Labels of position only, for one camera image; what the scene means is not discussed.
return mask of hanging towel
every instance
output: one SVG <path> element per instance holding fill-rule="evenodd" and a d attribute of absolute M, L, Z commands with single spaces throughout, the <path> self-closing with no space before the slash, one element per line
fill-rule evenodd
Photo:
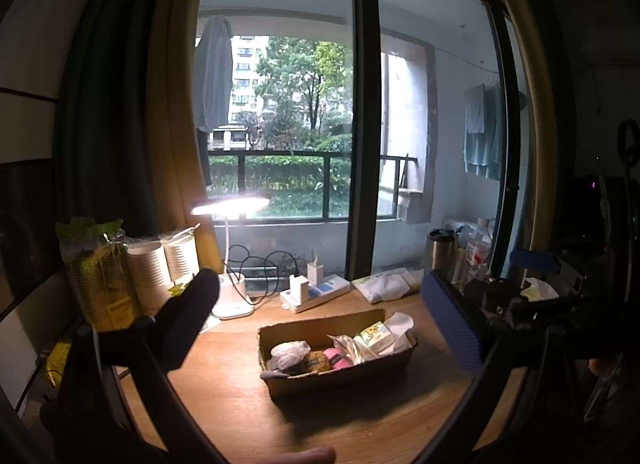
<path fill-rule="evenodd" d="M 203 132 L 228 122 L 234 66 L 231 37 L 228 20 L 212 16 L 193 56 L 193 120 Z"/>
<path fill-rule="evenodd" d="M 465 93 L 465 128 L 468 134 L 484 134 L 484 85 Z"/>
<path fill-rule="evenodd" d="M 465 171 L 488 179 L 500 180 L 503 154 L 500 86 L 482 86 L 482 92 L 484 132 L 469 133 L 468 129 L 466 130 Z"/>

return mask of blue towel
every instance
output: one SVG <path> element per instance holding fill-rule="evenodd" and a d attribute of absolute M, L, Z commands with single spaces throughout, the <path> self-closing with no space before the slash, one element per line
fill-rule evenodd
<path fill-rule="evenodd" d="M 484 134 L 484 85 L 465 93 L 465 129 L 468 134 Z"/>
<path fill-rule="evenodd" d="M 478 100 L 477 89 L 482 88 L 484 105 L 484 132 L 470 133 L 465 130 L 465 171 L 500 180 L 502 164 L 502 95 L 500 85 L 480 85 L 466 92 Z"/>

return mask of desk lamp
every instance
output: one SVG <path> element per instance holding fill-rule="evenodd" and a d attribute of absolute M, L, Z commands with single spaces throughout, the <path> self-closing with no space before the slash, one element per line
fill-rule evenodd
<path fill-rule="evenodd" d="M 264 208 L 271 199 L 268 194 L 231 194 L 213 197 L 197 203 L 193 215 L 223 216 L 225 218 L 225 267 L 220 274 L 220 296 L 213 307 L 213 316 L 233 319 L 248 316 L 254 306 L 247 297 L 244 276 L 229 273 L 229 216 L 251 213 Z"/>

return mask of black cable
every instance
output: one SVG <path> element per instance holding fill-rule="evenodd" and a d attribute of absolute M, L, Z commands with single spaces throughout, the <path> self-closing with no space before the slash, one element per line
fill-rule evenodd
<path fill-rule="evenodd" d="M 57 371 L 55 368 L 51 368 L 50 370 L 45 370 L 45 373 L 47 373 L 47 374 L 57 374 L 60 377 L 62 377 L 62 372 Z"/>
<path fill-rule="evenodd" d="M 69 330 L 69 328 L 73 325 L 73 323 L 78 319 L 78 316 L 73 316 L 71 320 L 69 320 L 69 322 L 65 325 L 65 327 L 62 329 L 62 331 L 60 332 L 60 334 L 58 335 L 58 338 L 56 339 L 60 339 L 62 337 L 62 335 Z M 31 374 L 31 377 L 29 378 L 29 381 L 27 381 L 27 386 L 24 387 L 24 390 L 22 391 L 22 393 L 20 394 L 20 399 L 18 399 L 18 402 L 15 405 L 15 413 L 17 414 L 18 412 L 20 412 L 20 407 L 22 406 L 23 402 L 24 402 L 24 398 L 27 397 L 27 394 L 29 393 L 29 389 L 33 386 L 33 381 L 36 380 L 36 377 L 38 375 L 38 372 L 40 371 L 40 369 L 43 367 L 44 363 L 47 362 L 46 358 L 41 358 L 38 363 L 36 364 L 36 369 L 33 371 L 33 374 Z M 48 372 L 57 372 L 57 370 L 48 370 Z"/>
<path fill-rule="evenodd" d="M 249 249 L 246 246 L 242 245 L 242 244 L 231 244 L 229 246 L 229 253 L 231 253 L 231 250 L 233 248 L 243 248 L 246 251 L 246 257 L 243 260 L 232 260 L 231 258 L 229 259 L 229 261 L 233 262 L 234 264 L 241 264 L 242 262 L 244 262 L 246 260 L 246 258 L 248 256 L 251 256 L 251 253 L 250 253 Z"/>
<path fill-rule="evenodd" d="M 247 256 L 241 263 L 240 263 L 240 267 L 239 270 L 233 270 L 229 265 L 227 265 L 225 262 L 222 262 L 222 264 L 226 267 L 226 270 L 229 272 L 229 274 L 234 274 L 236 276 L 236 279 L 238 281 L 240 281 L 240 276 L 242 276 L 242 267 L 244 266 L 244 263 L 249 260 L 250 258 L 256 258 L 257 260 L 262 260 L 263 262 L 263 269 L 264 269 L 264 283 L 265 283 L 265 291 L 264 294 L 262 296 L 259 296 L 257 298 L 257 301 L 253 301 L 251 300 L 249 297 L 246 297 L 244 294 L 242 294 L 240 292 L 240 290 L 238 289 L 238 287 L 236 287 L 236 282 L 234 282 L 233 278 L 230 278 L 231 280 L 231 285 L 234 286 L 234 289 L 236 290 L 236 292 L 238 293 L 238 296 L 240 296 L 245 302 L 247 302 L 249 305 L 258 305 L 260 303 L 262 303 L 262 301 L 266 298 L 270 298 L 271 296 L 273 296 L 276 291 L 278 290 L 278 285 L 280 284 L 280 270 L 278 269 L 278 266 L 276 263 L 273 262 L 273 260 L 268 260 L 266 257 L 262 257 L 262 256 L 252 256 L 249 255 Z M 273 289 L 273 291 L 269 291 L 269 280 L 268 280 L 268 274 L 267 274 L 267 262 L 271 262 L 273 264 L 274 269 L 276 270 L 276 285 Z"/>
<path fill-rule="evenodd" d="M 27 393 L 29 391 L 29 389 L 31 388 L 31 385 L 33 384 L 33 381 L 36 380 L 36 376 L 38 375 L 38 372 L 40 371 L 40 369 L 42 368 L 42 366 L 45 363 L 45 359 L 41 359 L 40 361 L 38 361 L 38 364 L 36 365 L 36 369 L 33 371 L 33 374 L 31 374 L 31 377 L 29 378 L 29 381 L 27 381 L 27 386 L 24 387 L 24 390 L 22 391 L 22 394 L 20 394 L 20 399 L 18 399 L 18 403 L 15 405 L 15 413 L 18 414 L 20 412 L 20 407 L 22 406 L 22 403 L 24 402 L 24 398 L 27 397 Z"/>

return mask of curtain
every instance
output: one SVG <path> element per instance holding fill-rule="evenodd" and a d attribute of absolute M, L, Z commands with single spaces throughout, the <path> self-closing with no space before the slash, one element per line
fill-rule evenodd
<path fill-rule="evenodd" d="M 548 250 L 558 190 L 556 106 L 545 48 L 529 0 L 505 0 L 529 83 L 534 123 L 534 202 L 529 249 Z"/>
<path fill-rule="evenodd" d="M 58 219 L 124 220 L 160 232 L 145 153 L 146 43 L 154 0 L 89 0 L 56 113 Z"/>
<path fill-rule="evenodd" d="M 148 44 L 146 144 L 158 221 L 169 231 L 201 222 L 196 231 L 203 267 L 220 272 L 212 221 L 191 215 L 207 197 L 192 105 L 192 62 L 199 0 L 156 0 Z"/>

